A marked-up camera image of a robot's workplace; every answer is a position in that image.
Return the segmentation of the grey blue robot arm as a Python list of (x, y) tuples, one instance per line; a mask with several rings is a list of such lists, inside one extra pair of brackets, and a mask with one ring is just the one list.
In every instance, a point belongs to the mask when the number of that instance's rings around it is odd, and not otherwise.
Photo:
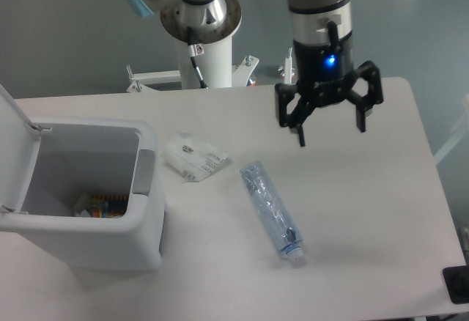
[[(185, 89), (227, 88), (232, 75), (232, 38), (241, 23), (238, 0), (128, 0), (141, 16), (158, 13), (177, 43)], [(383, 101), (380, 72), (373, 62), (355, 67), (350, 0), (287, 0), (297, 81), (275, 86), (276, 117), (283, 128), (303, 135), (317, 108), (349, 101), (356, 123)]]

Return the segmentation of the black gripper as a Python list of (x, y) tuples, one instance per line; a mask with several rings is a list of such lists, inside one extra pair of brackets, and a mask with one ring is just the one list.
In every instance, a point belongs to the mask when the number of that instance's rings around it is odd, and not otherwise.
[[(355, 105), (356, 125), (364, 133), (367, 115), (374, 105), (384, 101), (378, 66), (369, 60), (354, 69), (350, 33), (334, 43), (309, 45), (295, 40), (293, 45), (298, 81), (296, 84), (277, 83), (274, 86), (279, 126), (296, 133), (300, 146), (305, 147), (303, 123), (313, 111), (348, 100)], [(368, 86), (364, 96), (352, 89), (360, 78)], [(296, 94), (300, 95), (298, 103), (288, 113), (288, 105)]]

